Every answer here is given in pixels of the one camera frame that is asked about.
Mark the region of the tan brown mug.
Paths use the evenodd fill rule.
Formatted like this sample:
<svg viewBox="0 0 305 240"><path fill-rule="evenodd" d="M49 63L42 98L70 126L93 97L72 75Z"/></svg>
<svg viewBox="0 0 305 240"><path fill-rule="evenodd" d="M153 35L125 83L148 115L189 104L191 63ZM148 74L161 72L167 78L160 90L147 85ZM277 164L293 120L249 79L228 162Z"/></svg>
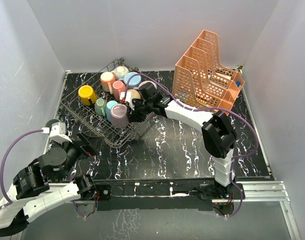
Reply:
<svg viewBox="0 0 305 240"><path fill-rule="evenodd" d="M142 99L141 94L135 89L129 89L127 93L131 95L132 99L138 99L138 100Z"/></svg>

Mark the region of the mauve pink mug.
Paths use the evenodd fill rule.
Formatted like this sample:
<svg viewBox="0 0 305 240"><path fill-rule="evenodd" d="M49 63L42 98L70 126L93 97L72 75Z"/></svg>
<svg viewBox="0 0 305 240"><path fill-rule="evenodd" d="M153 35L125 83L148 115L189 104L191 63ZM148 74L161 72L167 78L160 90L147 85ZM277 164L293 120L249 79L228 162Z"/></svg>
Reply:
<svg viewBox="0 0 305 240"><path fill-rule="evenodd" d="M111 115L111 124L115 128L125 128L128 123L128 108L124 104L115 104L110 109L110 115Z"/></svg>

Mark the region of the lilac ceramic mug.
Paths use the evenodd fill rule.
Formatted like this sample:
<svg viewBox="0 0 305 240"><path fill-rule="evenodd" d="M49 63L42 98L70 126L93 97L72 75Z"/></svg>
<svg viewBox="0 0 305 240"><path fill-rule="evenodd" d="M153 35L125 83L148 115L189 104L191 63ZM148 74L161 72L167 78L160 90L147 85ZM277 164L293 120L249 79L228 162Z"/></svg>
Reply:
<svg viewBox="0 0 305 240"><path fill-rule="evenodd" d="M154 90L157 89L157 85L153 81L145 80L145 81L143 81L139 84L138 89L139 90L153 90L154 91Z"/></svg>

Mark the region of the light blue textured mug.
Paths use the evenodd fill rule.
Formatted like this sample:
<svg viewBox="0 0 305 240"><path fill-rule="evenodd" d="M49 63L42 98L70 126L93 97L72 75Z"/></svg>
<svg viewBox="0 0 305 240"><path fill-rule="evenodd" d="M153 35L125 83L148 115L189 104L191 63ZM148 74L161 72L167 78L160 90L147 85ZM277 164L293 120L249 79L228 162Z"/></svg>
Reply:
<svg viewBox="0 0 305 240"><path fill-rule="evenodd" d="M134 76L135 74L137 74L137 73L129 72L123 78L123 82L125 85L127 85L127 83L129 83L128 89L133 89L133 88L138 87L142 81L142 77L140 75Z"/></svg>

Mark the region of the blue mug cream inside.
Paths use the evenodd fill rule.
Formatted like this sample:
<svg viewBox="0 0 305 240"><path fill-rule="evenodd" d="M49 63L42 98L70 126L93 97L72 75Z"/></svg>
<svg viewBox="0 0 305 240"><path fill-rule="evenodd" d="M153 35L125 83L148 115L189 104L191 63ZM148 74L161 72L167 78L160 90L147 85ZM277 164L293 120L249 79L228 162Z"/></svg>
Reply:
<svg viewBox="0 0 305 240"><path fill-rule="evenodd" d="M118 102L115 100L110 100L106 104L105 112L106 112L106 118L109 122L112 121L112 116L111 116L111 109L113 106L115 106Z"/></svg>

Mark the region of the pink mug white inside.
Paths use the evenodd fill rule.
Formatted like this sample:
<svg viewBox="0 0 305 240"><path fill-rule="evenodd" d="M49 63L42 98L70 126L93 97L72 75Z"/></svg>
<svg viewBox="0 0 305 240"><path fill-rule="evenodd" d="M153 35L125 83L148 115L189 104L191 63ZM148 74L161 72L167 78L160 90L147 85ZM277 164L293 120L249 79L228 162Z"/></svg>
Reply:
<svg viewBox="0 0 305 240"><path fill-rule="evenodd" d="M119 100L122 92L125 92L126 86L123 81L117 80L112 84L112 92L114 97Z"/></svg>

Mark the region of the teal green cup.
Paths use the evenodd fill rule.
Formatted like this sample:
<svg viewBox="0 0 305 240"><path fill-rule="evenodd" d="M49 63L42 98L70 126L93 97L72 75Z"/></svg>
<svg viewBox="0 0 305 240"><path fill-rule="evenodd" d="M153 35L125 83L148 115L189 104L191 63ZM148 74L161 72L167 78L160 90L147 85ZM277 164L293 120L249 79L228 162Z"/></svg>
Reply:
<svg viewBox="0 0 305 240"><path fill-rule="evenodd" d="M105 117L106 116L106 106L107 106L107 101L103 98L98 98L94 104L94 111L98 115Z"/></svg>

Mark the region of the white speckled ceramic mug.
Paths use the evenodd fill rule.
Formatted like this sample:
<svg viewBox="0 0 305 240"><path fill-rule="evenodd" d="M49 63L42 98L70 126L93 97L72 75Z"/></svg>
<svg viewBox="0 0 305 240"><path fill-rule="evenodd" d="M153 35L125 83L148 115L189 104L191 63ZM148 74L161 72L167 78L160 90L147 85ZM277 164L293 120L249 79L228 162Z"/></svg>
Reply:
<svg viewBox="0 0 305 240"><path fill-rule="evenodd" d="M115 76L116 80L119 80L121 78L124 78L128 73L129 73L129 69L123 65L117 66L112 73Z"/></svg>

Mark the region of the cream pink speckled mug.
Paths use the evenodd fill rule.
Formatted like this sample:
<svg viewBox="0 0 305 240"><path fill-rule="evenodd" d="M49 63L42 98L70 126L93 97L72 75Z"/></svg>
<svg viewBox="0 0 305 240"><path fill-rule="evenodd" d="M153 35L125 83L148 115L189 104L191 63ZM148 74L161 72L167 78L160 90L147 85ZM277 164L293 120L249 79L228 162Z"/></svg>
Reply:
<svg viewBox="0 0 305 240"><path fill-rule="evenodd" d="M103 72L100 75L100 83L101 83L102 89L105 92L108 92L110 94L113 93L112 86L115 81L116 81L115 75L110 71Z"/></svg>

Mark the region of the yellow mug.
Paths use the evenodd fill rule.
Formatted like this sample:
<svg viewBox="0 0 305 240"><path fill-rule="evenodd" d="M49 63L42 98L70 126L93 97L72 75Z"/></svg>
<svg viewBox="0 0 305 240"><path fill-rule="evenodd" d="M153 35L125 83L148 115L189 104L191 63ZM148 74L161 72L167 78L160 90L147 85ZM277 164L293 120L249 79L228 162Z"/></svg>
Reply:
<svg viewBox="0 0 305 240"><path fill-rule="evenodd" d="M78 96L81 102L86 106L95 104L97 100L96 92L90 85L82 85L78 89Z"/></svg>

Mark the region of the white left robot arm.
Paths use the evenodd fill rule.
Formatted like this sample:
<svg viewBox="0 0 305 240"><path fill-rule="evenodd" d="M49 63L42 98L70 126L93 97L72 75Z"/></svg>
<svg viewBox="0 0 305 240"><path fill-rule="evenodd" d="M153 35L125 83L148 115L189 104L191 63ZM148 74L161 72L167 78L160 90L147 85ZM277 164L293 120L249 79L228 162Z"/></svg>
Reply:
<svg viewBox="0 0 305 240"><path fill-rule="evenodd" d="M34 159L14 177L0 200L0 238L15 235L46 212L67 202L100 199L89 174L79 175L65 186L48 193L49 183L68 177L78 160L97 155L90 136L80 132L78 140L68 140Z"/></svg>

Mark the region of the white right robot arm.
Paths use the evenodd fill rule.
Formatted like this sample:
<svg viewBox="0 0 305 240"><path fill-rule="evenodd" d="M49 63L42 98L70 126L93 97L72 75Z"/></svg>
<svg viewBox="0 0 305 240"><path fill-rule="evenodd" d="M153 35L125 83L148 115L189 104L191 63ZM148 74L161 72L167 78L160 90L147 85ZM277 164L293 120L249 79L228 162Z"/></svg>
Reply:
<svg viewBox="0 0 305 240"><path fill-rule="evenodd" d="M138 91L140 99L127 98L131 122L141 122L146 115L154 113L180 121L202 134L205 149L214 160L214 180L201 184L192 192L202 199L243 199L243 190L236 184L234 173L233 152L237 133L228 116L222 111L198 111L171 96L162 96L151 82L142 85Z"/></svg>

